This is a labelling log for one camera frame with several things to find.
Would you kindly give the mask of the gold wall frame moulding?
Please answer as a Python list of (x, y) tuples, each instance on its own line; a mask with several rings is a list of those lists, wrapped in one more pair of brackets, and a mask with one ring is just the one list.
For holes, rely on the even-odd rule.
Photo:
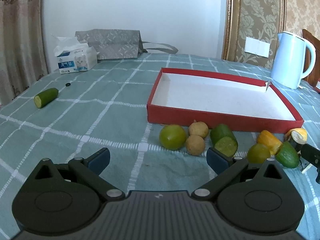
[[(286, 0), (227, 0), (222, 59), (271, 69), (285, 22)], [(246, 37), (268, 43), (268, 57), (245, 52)]]

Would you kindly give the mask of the yellow mango piece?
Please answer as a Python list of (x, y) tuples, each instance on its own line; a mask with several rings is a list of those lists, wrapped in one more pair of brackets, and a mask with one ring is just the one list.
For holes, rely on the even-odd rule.
[(282, 145), (282, 142), (267, 130), (260, 132), (257, 143), (265, 145), (270, 150), (271, 155), (275, 155)]

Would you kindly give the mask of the white tissue pack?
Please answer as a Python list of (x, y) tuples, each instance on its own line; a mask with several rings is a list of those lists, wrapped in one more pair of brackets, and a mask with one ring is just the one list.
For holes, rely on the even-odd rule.
[(98, 63), (98, 52), (88, 43), (80, 43), (76, 37), (52, 36), (53, 50), (61, 74), (86, 72)]

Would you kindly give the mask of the white wall switch panel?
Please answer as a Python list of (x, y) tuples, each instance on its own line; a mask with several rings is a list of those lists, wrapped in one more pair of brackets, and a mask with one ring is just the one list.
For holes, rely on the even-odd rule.
[(244, 51), (262, 57), (269, 57), (270, 44), (252, 37), (246, 37)]

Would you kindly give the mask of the patterned curtain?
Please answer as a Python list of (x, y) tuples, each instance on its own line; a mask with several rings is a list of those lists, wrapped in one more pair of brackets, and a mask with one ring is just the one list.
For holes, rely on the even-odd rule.
[(1, 0), (1, 106), (48, 74), (41, 0)]

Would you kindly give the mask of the green round fruit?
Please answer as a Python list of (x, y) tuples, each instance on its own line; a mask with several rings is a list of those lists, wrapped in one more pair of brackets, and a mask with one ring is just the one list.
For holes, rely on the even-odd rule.
[(175, 151), (182, 148), (187, 139), (187, 134), (182, 126), (167, 125), (159, 133), (159, 141), (167, 150)]
[(263, 144), (253, 145), (247, 152), (246, 158), (249, 163), (262, 164), (267, 158), (270, 158), (270, 150)]

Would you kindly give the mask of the yellow banana chunk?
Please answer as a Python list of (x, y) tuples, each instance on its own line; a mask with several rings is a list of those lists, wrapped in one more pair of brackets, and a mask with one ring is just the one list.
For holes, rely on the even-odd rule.
[(293, 128), (284, 135), (285, 140), (292, 139), (293, 141), (301, 145), (306, 144), (307, 138), (308, 134), (304, 128)]

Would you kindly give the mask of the green cucumber end piece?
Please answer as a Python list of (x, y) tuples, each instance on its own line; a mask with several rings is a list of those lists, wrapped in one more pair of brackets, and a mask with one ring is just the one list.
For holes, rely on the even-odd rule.
[(299, 165), (299, 155), (288, 141), (282, 143), (277, 150), (275, 158), (281, 165), (287, 168), (297, 168)]

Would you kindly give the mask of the light blue electric kettle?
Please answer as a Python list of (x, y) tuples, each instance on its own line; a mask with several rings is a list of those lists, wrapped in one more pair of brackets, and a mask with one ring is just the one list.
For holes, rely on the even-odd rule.
[(312, 72), (316, 62), (316, 49), (310, 41), (288, 31), (279, 33), (278, 41), (271, 79), (285, 87), (296, 89), (301, 79)]

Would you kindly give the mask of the grey patterned paper bag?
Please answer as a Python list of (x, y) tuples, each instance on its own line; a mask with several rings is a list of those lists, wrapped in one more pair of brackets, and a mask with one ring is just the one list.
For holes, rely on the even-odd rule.
[(152, 48), (144, 48), (148, 42), (142, 41), (140, 31), (123, 29), (92, 29), (76, 31), (75, 37), (81, 43), (95, 48), (99, 60), (136, 59), (143, 53), (160, 51), (177, 54), (178, 49), (166, 43), (154, 43)]

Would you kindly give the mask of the brown longan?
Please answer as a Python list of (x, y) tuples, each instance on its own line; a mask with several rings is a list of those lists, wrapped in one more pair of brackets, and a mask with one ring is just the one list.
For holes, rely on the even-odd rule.
[(206, 123), (202, 121), (194, 121), (188, 128), (189, 135), (198, 135), (203, 139), (207, 137), (209, 128)]
[(193, 156), (199, 156), (205, 149), (205, 142), (199, 135), (190, 135), (185, 142), (185, 148)]

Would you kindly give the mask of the red shallow cardboard box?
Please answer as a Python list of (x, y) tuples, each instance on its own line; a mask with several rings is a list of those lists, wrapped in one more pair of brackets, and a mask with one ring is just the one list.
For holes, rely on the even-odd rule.
[(225, 124), (244, 132), (286, 133), (304, 123), (270, 80), (193, 69), (162, 68), (146, 109), (150, 123), (202, 121), (209, 128)]

